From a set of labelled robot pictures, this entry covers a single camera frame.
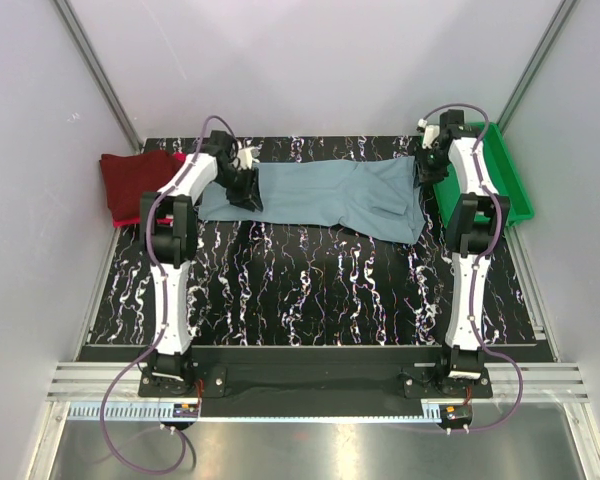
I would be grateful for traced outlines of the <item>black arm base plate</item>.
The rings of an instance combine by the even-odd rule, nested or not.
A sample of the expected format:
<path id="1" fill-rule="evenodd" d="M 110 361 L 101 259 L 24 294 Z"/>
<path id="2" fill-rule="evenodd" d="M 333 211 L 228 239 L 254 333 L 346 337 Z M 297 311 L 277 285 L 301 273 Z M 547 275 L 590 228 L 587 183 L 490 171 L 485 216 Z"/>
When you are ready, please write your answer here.
<path id="1" fill-rule="evenodd" d="M 309 391 L 369 391 L 407 399 L 472 400 L 493 397 L 489 374 L 479 379 L 441 380 L 432 366 L 396 364 L 201 364 L 183 383 L 157 374 L 142 373 L 141 397 L 227 398 L 239 393 Z"/>

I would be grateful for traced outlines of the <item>light blue t shirt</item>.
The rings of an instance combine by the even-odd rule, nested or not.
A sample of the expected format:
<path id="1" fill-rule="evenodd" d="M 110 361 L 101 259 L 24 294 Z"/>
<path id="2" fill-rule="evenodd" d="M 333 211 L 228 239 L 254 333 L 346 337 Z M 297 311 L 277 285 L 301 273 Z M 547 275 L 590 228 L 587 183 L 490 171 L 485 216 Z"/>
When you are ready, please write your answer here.
<path id="1" fill-rule="evenodd" d="M 377 240 L 415 244 L 425 226 L 412 157 L 355 162 L 262 163 L 263 209 L 231 205 L 225 189 L 208 185 L 199 218 L 273 224 L 341 225 Z"/>

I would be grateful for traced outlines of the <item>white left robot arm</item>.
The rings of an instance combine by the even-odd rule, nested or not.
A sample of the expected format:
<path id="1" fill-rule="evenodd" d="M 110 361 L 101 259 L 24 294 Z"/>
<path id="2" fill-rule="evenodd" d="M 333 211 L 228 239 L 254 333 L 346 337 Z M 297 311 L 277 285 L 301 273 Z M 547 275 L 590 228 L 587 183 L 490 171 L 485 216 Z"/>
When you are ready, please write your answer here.
<path id="1" fill-rule="evenodd" d="M 187 282 L 198 245 L 194 204 L 215 183 L 231 206 L 261 212 L 259 172 L 251 150 L 230 133 L 214 130 L 187 155 L 183 166 L 160 189 L 140 200 L 143 247 L 151 263 L 156 327 L 143 357 L 142 384 L 160 396 L 199 394 L 188 330 Z"/>

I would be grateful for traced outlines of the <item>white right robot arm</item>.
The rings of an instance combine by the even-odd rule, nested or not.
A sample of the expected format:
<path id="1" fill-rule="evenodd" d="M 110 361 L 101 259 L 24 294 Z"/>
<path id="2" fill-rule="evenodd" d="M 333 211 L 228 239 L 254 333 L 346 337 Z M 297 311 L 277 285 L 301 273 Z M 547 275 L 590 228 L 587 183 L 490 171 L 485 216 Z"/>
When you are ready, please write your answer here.
<path id="1" fill-rule="evenodd" d="M 433 374 L 437 390 L 450 397 L 467 395 L 485 372 L 485 283 L 510 209 L 509 198 L 499 194 L 484 159 L 489 126 L 486 112 L 466 103 L 437 107 L 417 124 L 417 183 L 439 183 L 453 169 L 459 187 L 445 233 L 454 273 L 452 311 Z"/>

